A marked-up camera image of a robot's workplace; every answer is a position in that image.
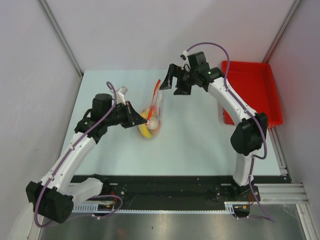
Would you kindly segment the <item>yellow fake banana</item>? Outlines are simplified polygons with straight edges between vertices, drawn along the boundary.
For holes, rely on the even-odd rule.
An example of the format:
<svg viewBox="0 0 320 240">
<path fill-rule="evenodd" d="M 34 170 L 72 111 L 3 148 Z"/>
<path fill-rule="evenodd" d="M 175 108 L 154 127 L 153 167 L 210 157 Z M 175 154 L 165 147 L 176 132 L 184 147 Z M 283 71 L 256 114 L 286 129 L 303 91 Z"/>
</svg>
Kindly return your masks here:
<svg viewBox="0 0 320 240">
<path fill-rule="evenodd" d="M 143 111 L 141 113 L 141 116 L 143 118 L 147 118 L 147 112 L 146 111 Z M 146 138 L 146 139 L 151 139 L 153 136 L 152 134 L 150 133 L 150 131 L 148 130 L 147 126 L 145 124 L 141 124 L 141 125 L 138 125 L 138 129 L 139 129 L 139 132 L 140 134 Z"/>
</svg>

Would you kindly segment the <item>white fake radish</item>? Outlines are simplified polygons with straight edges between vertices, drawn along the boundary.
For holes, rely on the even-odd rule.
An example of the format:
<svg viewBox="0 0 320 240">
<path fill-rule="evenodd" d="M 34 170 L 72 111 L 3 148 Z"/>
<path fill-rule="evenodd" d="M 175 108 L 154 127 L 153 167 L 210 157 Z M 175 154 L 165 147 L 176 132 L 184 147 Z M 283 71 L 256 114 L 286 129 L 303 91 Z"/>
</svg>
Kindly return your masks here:
<svg viewBox="0 0 320 240">
<path fill-rule="evenodd" d="M 157 117 L 152 116 L 149 120 L 148 120 L 148 124 L 147 124 L 147 128 L 151 131 L 154 131 L 155 129 L 157 129 L 159 126 L 159 120 Z"/>
</svg>

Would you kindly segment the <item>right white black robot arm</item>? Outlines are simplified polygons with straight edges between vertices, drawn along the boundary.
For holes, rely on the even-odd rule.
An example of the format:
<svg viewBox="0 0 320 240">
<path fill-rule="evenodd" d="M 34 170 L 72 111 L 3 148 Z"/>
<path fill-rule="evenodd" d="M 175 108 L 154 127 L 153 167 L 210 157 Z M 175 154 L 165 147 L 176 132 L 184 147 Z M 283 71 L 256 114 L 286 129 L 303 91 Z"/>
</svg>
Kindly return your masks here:
<svg viewBox="0 0 320 240">
<path fill-rule="evenodd" d="M 218 67 L 211 68 L 202 51 L 193 54 L 185 51 L 181 58 L 184 60 L 182 66 L 174 63 L 169 65 L 160 90 L 171 89 L 176 78 L 175 95 L 190 95 L 192 87 L 198 86 L 227 111 L 235 125 L 230 143 L 236 152 L 232 176 L 234 185 L 230 188 L 230 194 L 235 200 L 242 201 L 248 196 L 249 190 L 253 190 L 253 170 L 255 159 L 259 158 L 258 150 L 264 150 L 260 159 L 267 157 L 268 117 L 264 112 L 258 113 L 250 107 L 233 89 L 227 73 Z"/>
</svg>

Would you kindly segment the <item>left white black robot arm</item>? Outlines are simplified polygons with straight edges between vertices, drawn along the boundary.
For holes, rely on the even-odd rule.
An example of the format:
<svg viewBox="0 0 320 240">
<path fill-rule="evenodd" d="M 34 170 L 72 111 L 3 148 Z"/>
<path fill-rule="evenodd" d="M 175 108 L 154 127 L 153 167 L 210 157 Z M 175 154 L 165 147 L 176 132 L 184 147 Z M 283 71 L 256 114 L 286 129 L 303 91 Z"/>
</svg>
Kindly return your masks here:
<svg viewBox="0 0 320 240">
<path fill-rule="evenodd" d="M 102 175 L 93 174 L 73 187 L 69 184 L 83 160 L 97 146 L 109 127 L 120 125 L 126 129 L 147 122 L 129 101 L 118 103 L 115 96 L 96 94 L 92 107 L 77 123 L 65 152 L 40 181 L 31 181 L 27 185 L 26 194 L 28 201 L 33 203 L 34 216 L 41 215 L 51 222 L 62 224 L 75 206 L 95 197 L 107 199 L 111 188 L 109 179 Z"/>
</svg>

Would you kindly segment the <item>clear zip top bag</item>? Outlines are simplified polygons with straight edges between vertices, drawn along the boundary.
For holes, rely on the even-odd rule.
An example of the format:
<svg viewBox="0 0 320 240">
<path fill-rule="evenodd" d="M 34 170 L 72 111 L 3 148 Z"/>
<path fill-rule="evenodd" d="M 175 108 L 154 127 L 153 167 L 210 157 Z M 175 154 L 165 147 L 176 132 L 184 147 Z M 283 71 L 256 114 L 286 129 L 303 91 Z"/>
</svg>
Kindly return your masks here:
<svg viewBox="0 0 320 240">
<path fill-rule="evenodd" d="M 146 106 L 143 108 L 143 110 L 140 112 L 140 115 L 143 111 L 146 111 L 147 112 L 147 117 L 146 117 L 146 120 L 147 120 L 147 123 L 145 124 L 146 126 L 148 125 L 148 120 L 151 118 L 151 117 L 156 117 L 158 118 L 158 127 L 157 129 L 155 130 L 149 130 L 149 132 L 152 134 L 152 138 L 155 138 L 160 129 L 161 129 L 161 126 L 162 126 L 162 115 L 163 115 L 163 92 L 160 90 L 160 85 L 161 85 L 162 81 L 159 79 L 156 84 L 155 84 L 155 87 L 153 89 L 153 94 L 152 94 L 152 99 L 150 102 L 148 102 L 146 104 Z"/>
</svg>

